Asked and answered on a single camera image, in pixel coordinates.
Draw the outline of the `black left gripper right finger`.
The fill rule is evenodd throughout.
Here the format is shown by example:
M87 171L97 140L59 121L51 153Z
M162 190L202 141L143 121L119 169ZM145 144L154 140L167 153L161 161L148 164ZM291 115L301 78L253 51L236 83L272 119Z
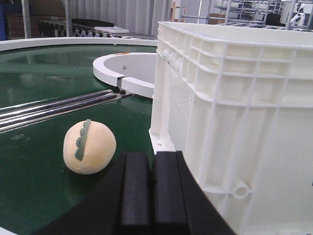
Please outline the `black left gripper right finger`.
M194 179L182 152L157 152L152 176L156 234L234 234Z

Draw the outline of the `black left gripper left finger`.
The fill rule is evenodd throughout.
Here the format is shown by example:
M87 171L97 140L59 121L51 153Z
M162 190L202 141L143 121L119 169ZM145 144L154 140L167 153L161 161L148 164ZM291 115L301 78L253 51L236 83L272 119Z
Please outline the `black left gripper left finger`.
M122 153L90 194L35 234L146 234L150 225L149 172L144 153Z

